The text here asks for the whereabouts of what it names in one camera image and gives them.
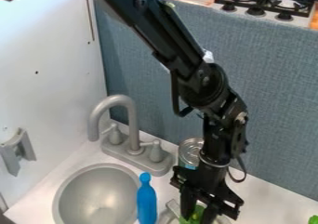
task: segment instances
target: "sink basin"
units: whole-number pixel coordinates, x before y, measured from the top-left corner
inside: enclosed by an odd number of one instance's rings
[[[54,202],[57,224],[130,224],[137,218],[138,177],[113,164],[79,170],[60,186]]]

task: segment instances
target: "white countertop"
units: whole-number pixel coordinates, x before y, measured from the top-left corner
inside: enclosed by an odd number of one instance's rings
[[[126,125],[120,125],[126,132]],[[155,137],[140,132],[143,141]],[[177,154],[178,147],[167,141],[162,142],[166,151]],[[99,143],[86,142],[67,160],[54,169],[47,177],[38,183],[30,192],[14,204],[5,216],[16,224],[55,224],[52,217],[52,204],[56,191],[66,177],[89,165],[112,163],[124,165],[141,174],[141,170],[125,164],[100,151]],[[242,175],[241,171],[233,169],[235,176]],[[172,171],[163,177],[152,177],[152,186],[157,192],[158,212],[166,209],[166,202],[171,199],[179,200],[179,191],[169,185]],[[285,190],[269,182],[248,176],[242,184],[234,184],[228,180],[229,186],[241,198],[245,205],[235,224],[307,224],[311,216],[318,214],[318,202],[292,191]]]

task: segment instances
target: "bottle cap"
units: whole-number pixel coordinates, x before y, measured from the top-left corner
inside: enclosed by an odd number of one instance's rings
[[[150,180],[152,180],[152,177],[149,173],[142,173],[139,177],[141,183],[148,183]]]

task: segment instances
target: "plastic bottle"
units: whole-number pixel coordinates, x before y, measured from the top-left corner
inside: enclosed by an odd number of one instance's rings
[[[138,220],[140,224],[155,224],[157,220],[157,197],[150,185],[149,173],[140,175],[141,187],[137,193]]]

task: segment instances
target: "tin can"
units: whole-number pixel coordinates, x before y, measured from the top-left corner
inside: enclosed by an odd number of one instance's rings
[[[199,152],[204,145],[202,138],[188,138],[179,144],[179,166],[196,170],[199,166]]]

